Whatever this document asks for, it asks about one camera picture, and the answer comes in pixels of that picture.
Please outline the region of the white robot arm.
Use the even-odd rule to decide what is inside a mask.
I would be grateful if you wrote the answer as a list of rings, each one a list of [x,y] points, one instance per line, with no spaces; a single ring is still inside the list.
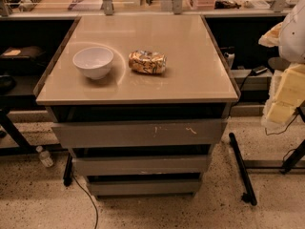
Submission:
[[[263,34],[258,43],[278,47],[279,56],[290,63],[275,71],[262,117],[266,128],[286,125],[305,102],[305,0],[299,0],[285,19]]]

